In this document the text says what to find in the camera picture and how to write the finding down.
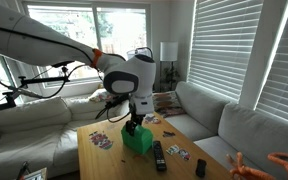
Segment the wooden surface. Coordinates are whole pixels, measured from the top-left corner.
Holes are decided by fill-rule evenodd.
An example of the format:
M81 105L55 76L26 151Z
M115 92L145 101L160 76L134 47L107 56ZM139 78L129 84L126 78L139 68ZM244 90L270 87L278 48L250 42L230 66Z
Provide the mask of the wooden surface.
M182 133L161 118L160 124L145 124L154 137L162 143L167 171L156 171L152 149L146 154L139 155L127 146L123 145L121 129L125 118L118 123L102 121L78 128L78 154L80 165L80 177L82 180L90 179L230 179L229 172L207 153L187 139ZM89 134L98 131L104 133L113 141L113 146L104 150L89 141ZM176 136L163 137L163 131L174 132ZM178 145L191 154L191 159L185 161L178 153L169 155L165 150L172 145ZM206 175L199 178L195 175L197 159L207 162Z

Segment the green object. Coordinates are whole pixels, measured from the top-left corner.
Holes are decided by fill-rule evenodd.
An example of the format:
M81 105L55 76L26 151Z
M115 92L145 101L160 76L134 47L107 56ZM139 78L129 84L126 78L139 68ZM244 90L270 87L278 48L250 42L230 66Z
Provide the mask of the green object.
M134 151L145 154L152 146L153 134L152 132L140 125L136 126L134 136L126 132L125 125L121 130L123 143Z

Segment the couch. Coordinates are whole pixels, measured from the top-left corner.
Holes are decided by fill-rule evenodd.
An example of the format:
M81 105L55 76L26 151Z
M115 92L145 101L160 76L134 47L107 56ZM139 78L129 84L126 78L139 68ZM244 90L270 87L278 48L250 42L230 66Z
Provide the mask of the couch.
M38 100L0 111L0 179L15 179L24 161L31 171L47 167L48 178L79 169L76 129L107 119L105 102L87 96ZM109 117L128 112L128 102Z
M242 152L244 163L277 179L288 179L286 170L267 159L271 152L288 153L288 122L262 115L187 82L175 92L187 114L166 120L228 170L229 154Z

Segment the light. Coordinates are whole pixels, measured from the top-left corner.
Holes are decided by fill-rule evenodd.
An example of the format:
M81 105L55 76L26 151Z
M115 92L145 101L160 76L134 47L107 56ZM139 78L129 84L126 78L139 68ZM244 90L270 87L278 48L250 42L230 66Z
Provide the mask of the light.
M161 42L161 61L177 61L178 42Z

